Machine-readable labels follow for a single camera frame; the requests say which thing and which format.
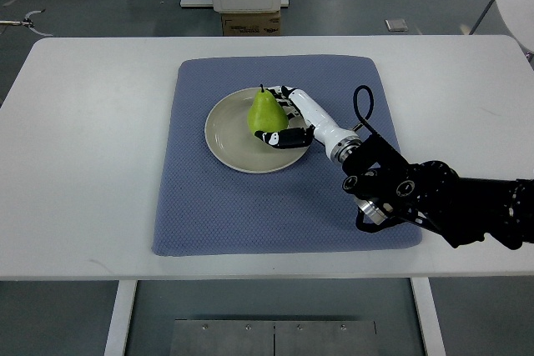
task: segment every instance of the white chair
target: white chair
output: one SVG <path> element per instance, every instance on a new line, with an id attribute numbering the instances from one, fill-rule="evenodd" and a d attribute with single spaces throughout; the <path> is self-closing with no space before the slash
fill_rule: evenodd
<path id="1" fill-rule="evenodd" d="M 527 50 L 526 57 L 530 62 L 534 57 L 534 0 L 491 0 L 469 34 L 475 33 L 493 3 L 496 3 L 510 34 Z"/>

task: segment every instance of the beige plate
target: beige plate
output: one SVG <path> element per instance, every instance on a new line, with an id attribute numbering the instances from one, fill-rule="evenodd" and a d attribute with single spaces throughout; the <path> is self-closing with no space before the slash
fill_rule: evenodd
<path id="1" fill-rule="evenodd" d="M 247 88 L 223 98 L 209 112 L 204 134 L 209 150 L 227 166 L 244 173 L 272 173 L 288 167 L 308 148 L 274 149 L 254 137 L 247 114 L 259 88 Z M 292 118 L 290 128 L 305 127 L 304 119 Z"/>

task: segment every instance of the metal plate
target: metal plate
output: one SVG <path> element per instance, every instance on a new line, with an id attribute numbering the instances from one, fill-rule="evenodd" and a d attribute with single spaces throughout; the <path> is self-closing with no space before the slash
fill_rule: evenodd
<path id="1" fill-rule="evenodd" d="M 277 321 L 276 356 L 378 356 L 372 321 Z"/>
<path id="2" fill-rule="evenodd" d="M 171 356 L 378 356 L 372 321 L 176 320 Z"/>
<path id="3" fill-rule="evenodd" d="M 273 356 L 272 321 L 176 320 L 171 356 Z"/>

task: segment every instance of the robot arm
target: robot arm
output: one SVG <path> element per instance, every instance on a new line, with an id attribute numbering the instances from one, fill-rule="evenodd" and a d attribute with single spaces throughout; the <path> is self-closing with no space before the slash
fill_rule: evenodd
<path id="1" fill-rule="evenodd" d="M 534 181 L 461 178 L 445 163 L 409 164 L 367 122 L 372 112 L 371 90 L 355 90 L 354 105 L 361 126 L 370 136 L 361 141 L 355 131 L 340 128 L 304 91 L 289 87 L 269 90 L 281 103 L 295 108 L 308 128 L 255 135 L 276 148 L 308 146 L 313 138 L 325 146 L 327 157 L 341 164 L 347 178 L 343 189 L 355 197 L 356 227 L 374 233 L 413 223 L 440 234 L 453 248 L 483 241 L 485 233 L 510 249 L 534 242 Z M 357 95 L 366 90 L 370 111 L 363 118 Z M 270 139 L 276 136 L 276 144 Z M 365 223 L 364 216 L 372 223 Z"/>

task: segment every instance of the cable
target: cable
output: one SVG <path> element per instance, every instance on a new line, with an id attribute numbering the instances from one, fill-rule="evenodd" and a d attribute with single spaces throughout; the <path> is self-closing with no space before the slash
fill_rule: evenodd
<path id="1" fill-rule="evenodd" d="M 369 96 L 369 110 L 367 111 L 365 117 L 361 115 L 360 109 L 358 108 L 358 93 L 360 93 L 361 90 L 365 90 L 367 92 L 367 95 Z M 367 121 L 373 113 L 373 109 L 375 108 L 375 98 L 373 97 L 373 91 L 371 91 L 371 89 L 367 85 L 360 85 L 354 91 L 352 103 L 354 104 L 354 112 L 356 113 L 356 117 L 360 120 L 360 123 L 364 127 L 366 127 L 371 133 L 378 135 L 378 132 L 376 132 L 376 130 Z"/>

